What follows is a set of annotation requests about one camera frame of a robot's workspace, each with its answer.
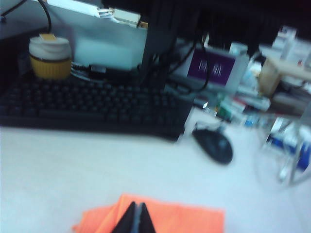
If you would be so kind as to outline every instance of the black mouse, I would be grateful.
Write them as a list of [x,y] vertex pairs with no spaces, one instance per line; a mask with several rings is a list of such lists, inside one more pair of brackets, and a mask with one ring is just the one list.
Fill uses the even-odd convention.
[[212,159],[220,164],[229,164],[231,162],[233,156],[232,147],[221,132],[203,129],[194,130],[192,134]]

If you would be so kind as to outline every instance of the white desk surface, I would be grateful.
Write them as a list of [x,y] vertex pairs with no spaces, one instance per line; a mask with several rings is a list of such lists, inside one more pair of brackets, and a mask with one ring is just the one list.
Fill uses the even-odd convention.
[[226,233],[310,233],[311,179],[275,185],[262,134],[228,126],[228,166],[191,137],[193,110],[177,143],[142,135],[1,127],[1,232],[70,233],[82,212],[122,193],[225,210]]

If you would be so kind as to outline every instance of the wire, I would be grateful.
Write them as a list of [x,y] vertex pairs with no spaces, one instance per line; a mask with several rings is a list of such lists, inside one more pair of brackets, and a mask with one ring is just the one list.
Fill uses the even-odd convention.
[[[10,13],[10,12],[14,11],[15,9],[19,8],[19,7],[20,7],[22,4],[24,4],[26,1],[27,1],[27,0],[22,0],[22,1],[20,1],[18,4],[16,4],[15,6],[11,7],[11,8],[8,9],[7,11],[5,11],[3,14],[1,14],[1,16],[2,16],[2,17],[5,17],[8,13]],[[48,11],[48,9],[47,9],[47,7],[46,7],[46,5],[45,5],[45,3],[44,3],[43,0],[37,0],[37,1],[38,1],[38,2],[40,3],[40,5],[42,6],[42,8],[43,8],[43,10],[44,10],[44,12],[45,12],[45,14],[46,14],[46,16],[47,16],[47,18],[48,18],[48,24],[49,24],[49,26],[48,26],[48,33],[50,33],[51,30],[52,30],[52,22],[51,22],[51,17],[50,17],[49,11]]]
[[42,8],[43,8],[43,10],[44,10],[44,12],[45,12],[45,14],[46,14],[46,16],[47,16],[47,18],[48,18],[48,24],[49,24],[48,33],[50,33],[51,30],[52,30],[52,22],[51,22],[50,13],[49,13],[49,11],[48,11],[48,9],[47,9],[47,7],[46,7],[46,5],[45,5],[45,3],[44,3],[43,0],[38,0],[38,2],[39,2],[40,5],[42,6]]
[[184,64],[184,62],[188,59],[188,57],[190,56],[190,54],[192,53],[192,51],[195,49],[196,46],[196,41],[193,42],[193,45],[191,46],[191,48],[189,49],[189,51],[187,52],[187,54],[184,56],[183,59],[181,59],[173,69],[171,69],[169,71],[169,75],[174,73],[182,64]]
[[[203,50],[204,53],[207,55],[207,51],[206,51],[206,49],[205,49],[205,47],[204,47],[204,44],[201,43],[201,45],[202,45],[202,50]],[[191,49],[190,49],[189,52],[186,54],[186,56],[184,57],[184,59],[182,59],[182,60],[180,61],[179,66],[181,66],[181,65],[186,61],[186,59],[188,58],[188,56],[191,54],[192,49],[193,49],[193,47],[191,47]],[[174,68],[172,69],[172,73],[173,73],[176,69],[178,69],[178,67],[177,67],[177,66],[174,67]],[[204,83],[203,86],[200,87],[199,89],[192,89],[190,86],[188,86],[188,85],[186,85],[186,84],[183,84],[183,83],[179,83],[179,82],[177,82],[177,81],[175,81],[175,80],[172,80],[172,79],[170,79],[170,78],[168,78],[168,84],[169,84],[173,89],[175,89],[179,94],[181,94],[181,95],[189,95],[189,94],[194,93],[194,92],[197,93],[197,92],[203,91],[203,90],[207,87],[207,84],[208,84],[208,82],[209,82],[209,78],[210,78],[210,68],[208,67],[208,61],[207,61],[207,75],[206,75],[205,83]],[[182,91],[182,90],[178,89],[179,86],[182,87],[182,88],[184,88],[184,89],[187,89],[187,91]]]
[[11,7],[10,9],[8,9],[7,11],[5,11],[3,14],[1,14],[2,17],[5,17],[8,13],[14,11],[15,9],[19,8],[22,4],[24,4],[27,0],[22,0],[20,1],[18,4],[16,4],[15,6]]

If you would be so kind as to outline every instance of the orange cloth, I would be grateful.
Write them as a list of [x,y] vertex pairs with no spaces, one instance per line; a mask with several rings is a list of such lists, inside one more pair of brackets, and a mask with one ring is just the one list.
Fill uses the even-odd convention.
[[222,210],[190,207],[131,195],[112,205],[84,212],[76,233],[111,233],[132,201],[146,203],[156,233],[223,233]]

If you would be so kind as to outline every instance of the keyboard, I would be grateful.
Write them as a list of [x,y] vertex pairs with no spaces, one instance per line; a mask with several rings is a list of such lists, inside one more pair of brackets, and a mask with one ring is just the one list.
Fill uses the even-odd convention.
[[192,104],[157,89],[32,80],[0,97],[0,125],[152,134],[177,140]]

